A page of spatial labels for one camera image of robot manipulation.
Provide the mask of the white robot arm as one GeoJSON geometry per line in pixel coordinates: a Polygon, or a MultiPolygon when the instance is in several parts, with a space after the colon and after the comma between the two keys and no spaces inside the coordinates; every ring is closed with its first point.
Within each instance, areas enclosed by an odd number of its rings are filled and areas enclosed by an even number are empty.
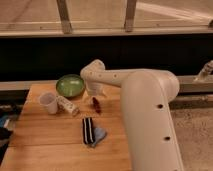
{"type": "Polygon", "coordinates": [[[178,78],[167,70],[107,70],[96,59],[82,68],[90,96],[104,84],[120,88],[120,104],[133,171],[184,171],[169,103],[179,92],[178,78]]]}

